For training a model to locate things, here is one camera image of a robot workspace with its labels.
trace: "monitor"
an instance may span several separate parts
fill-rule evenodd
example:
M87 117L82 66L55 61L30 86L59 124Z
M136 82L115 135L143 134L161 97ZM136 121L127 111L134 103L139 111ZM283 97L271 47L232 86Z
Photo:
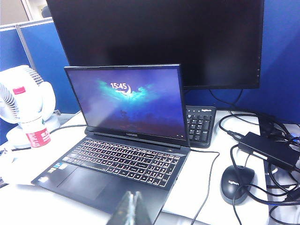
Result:
M71 66L181 64L185 89L258 88L263 0L47 0Z

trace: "external keyboard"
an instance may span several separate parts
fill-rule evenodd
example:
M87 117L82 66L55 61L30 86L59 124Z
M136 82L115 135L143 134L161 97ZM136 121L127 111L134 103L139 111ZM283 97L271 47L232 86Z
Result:
M191 147L208 148L213 132L216 108L212 106L186 106L187 127Z

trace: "laptop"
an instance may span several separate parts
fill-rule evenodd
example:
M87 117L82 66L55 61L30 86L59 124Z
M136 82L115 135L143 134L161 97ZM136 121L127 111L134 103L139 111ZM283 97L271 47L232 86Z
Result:
M190 151L179 65L65 71L86 137L32 184L110 214L139 191L155 223Z

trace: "touchpad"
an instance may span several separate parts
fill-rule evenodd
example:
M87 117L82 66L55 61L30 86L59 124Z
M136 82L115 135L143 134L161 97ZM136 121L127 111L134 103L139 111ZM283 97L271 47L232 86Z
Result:
M77 168L58 188L95 200L111 179L110 175L104 173Z

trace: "white desk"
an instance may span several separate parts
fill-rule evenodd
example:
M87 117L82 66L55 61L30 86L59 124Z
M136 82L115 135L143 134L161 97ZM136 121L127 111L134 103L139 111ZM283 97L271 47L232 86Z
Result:
M236 144L235 140L216 126L218 121L227 114L226 111L217 112L211 146L208 149L198 149L221 153L213 167L209 198L197 218L211 225L238 223L232 205L227 204L220 194L221 176L225 168L232 165L229 151ZM244 119L257 122L257 119L252 117ZM80 113L65 125L83 123L84 119ZM223 126L244 135L248 131L259 133L258 126L236 118L224 121ZM2 220L0 222L4 222L3 224L30 222L32 225L57 222L80 224L88 219L93 222L97 221L98 224L106 224L109 215L99 210L40 187L19 185L30 184L30 181L48 165L80 141L85 136L84 129L84 127L66 128L51 134L52 140L46 146L14 152L18 159L12 165L6 166L5 170L0 171L3 179L10 183L0 189L0 219ZM190 153L163 211L188 218L194 217L206 197L210 166L215 156L216 154L213 153ZM235 154L239 165L244 165L246 157L247 154L241 151ZM247 167L255 170L254 183L265 188L263 161L251 156ZM253 190L253 193L262 199L267 199L267 196L260 191ZM243 225L268 224L268 207L249 197L242 205L237 206L237 212Z

